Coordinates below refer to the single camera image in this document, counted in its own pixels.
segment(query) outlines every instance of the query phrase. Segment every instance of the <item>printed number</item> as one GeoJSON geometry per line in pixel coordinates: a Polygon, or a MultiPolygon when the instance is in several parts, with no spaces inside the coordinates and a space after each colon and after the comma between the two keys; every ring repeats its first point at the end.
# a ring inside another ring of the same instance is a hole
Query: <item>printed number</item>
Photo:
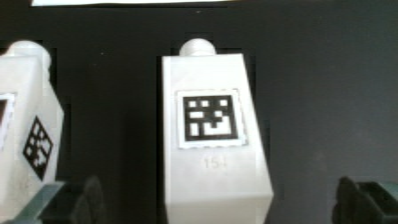
{"type": "Polygon", "coordinates": [[[228,167],[228,161],[224,156],[206,156],[205,166],[208,169],[222,169],[228,167]]]}

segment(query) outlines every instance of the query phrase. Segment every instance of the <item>rounded top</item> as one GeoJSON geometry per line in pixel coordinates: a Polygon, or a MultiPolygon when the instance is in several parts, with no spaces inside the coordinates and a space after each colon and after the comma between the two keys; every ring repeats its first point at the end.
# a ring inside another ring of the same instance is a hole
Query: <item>rounded top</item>
{"type": "Polygon", "coordinates": [[[180,56],[206,56],[215,54],[215,46],[208,40],[196,38],[187,41],[180,50],[180,56]]]}
{"type": "Polygon", "coordinates": [[[13,43],[6,56],[36,56],[41,60],[43,67],[48,69],[52,57],[45,47],[32,41],[18,41],[13,43]]]}

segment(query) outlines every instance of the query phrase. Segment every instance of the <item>white plastic block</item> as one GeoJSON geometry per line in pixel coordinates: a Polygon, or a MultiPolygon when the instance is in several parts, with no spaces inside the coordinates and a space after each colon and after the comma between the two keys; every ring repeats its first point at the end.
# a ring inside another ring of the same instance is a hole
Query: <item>white plastic block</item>
{"type": "Polygon", "coordinates": [[[16,42],[0,56],[0,222],[55,180],[64,112],[48,67],[45,48],[16,42]]]}
{"type": "Polygon", "coordinates": [[[171,224],[263,224],[274,192],[242,54],[203,39],[164,57],[171,224]]]}
{"type": "Polygon", "coordinates": [[[231,0],[32,0],[32,6],[57,5],[91,5],[91,4],[153,4],[153,3],[192,3],[192,2],[219,2],[231,0]]]}

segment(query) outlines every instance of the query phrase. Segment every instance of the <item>black and white marker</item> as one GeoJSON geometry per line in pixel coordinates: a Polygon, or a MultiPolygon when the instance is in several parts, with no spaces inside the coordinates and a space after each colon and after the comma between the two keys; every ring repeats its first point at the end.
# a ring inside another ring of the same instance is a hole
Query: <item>black and white marker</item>
{"type": "Polygon", "coordinates": [[[190,40],[164,57],[169,224],[263,224],[274,192],[242,54],[190,40]]]}

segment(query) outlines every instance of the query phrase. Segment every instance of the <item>black surface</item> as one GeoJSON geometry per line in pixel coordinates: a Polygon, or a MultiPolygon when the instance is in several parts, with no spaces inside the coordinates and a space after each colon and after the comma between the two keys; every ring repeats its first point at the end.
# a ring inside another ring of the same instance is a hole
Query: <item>black surface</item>
{"type": "Polygon", "coordinates": [[[377,182],[356,183],[341,178],[338,187],[338,204],[334,206],[334,224],[397,224],[398,201],[397,190],[388,190],[377,182]]]}
{"type": "Polygon", "coordinates": [[[30,8],[2,0],[0,47],[52,49],[66,110],[59,178],[96,174],[110,223],[157,223],[158,56],[192,37],[244,52],[276,199],[269,223],[333,223],[338,180],[398,179],[398,3],[30,8]]]}

